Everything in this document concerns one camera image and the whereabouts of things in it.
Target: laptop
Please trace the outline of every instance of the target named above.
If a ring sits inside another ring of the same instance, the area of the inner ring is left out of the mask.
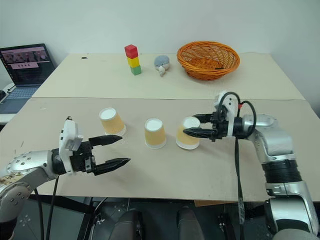
[[[0,48],[15,89],[0,102],[0,114],[16,114],[55,70],[45,44]]]

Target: white wall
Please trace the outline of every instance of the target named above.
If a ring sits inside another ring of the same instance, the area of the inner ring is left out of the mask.
[[[123,53],[128,44],[174,53],[213,40],[239,53],[272,53],[318,110],[320,74],[311,64],[320,49],[319,9],[318,0],[0,0],[0,46],[45,43],[59,64],[68,53]]]

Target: upside-down cup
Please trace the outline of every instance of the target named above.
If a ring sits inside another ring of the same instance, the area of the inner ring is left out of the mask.
[[[127,127],[113,107],[102,109],[99,118],[106,135],[123,136],[126,133]]]
[[[164,124],[158,118],[150,118],[144,124],[145,144],[151,149],[160,149],[166,145]]]
[[[196,149],[199,146],[199,138],[185,134],[184,129],[198,128],[199,126],[200,121],[194,116],[187,116],[185,119],[183,119],[182,124],[179,126],[176,133],[176,144],[183,149]]]

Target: red block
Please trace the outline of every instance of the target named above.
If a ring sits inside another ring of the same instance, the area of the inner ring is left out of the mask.
[[[128,58],[134,59],[134,58],[138,57],[138,49],[136,46],[130,44],[128,46],[125,46],[124,50],[125,50],[125,55]]]

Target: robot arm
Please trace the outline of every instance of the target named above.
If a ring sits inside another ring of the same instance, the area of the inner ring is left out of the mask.
[[[77,124],[68,117],[59,136],[59,148],[25,152],[14,157],[0,171],[0,239],[10,239],[25,201],[38,186],[66,173],[72,175],[81,171],[95,176],[104,174],[130,160],[116,158],[96,164],[93,147],[112,144],[122,139],[120,136],[98,136],[85,142],[82,139]]]
[[[221,112],[194,116],[201,123],[212,123],[211,129],[188,128],[184,133],[213,142],[228,136],[251,141],[265,173],[266,192],[272,197],[264,204],[269,230],[275,234],[282,229],[300,229],[317,235],[317,214],[297,169],[292,138],[278,126],[277,119],[265,114],[256,116],[255,129],[248,136],[254,116],[235,116],[237,106],[232,98],[228,97],[222,105]]]

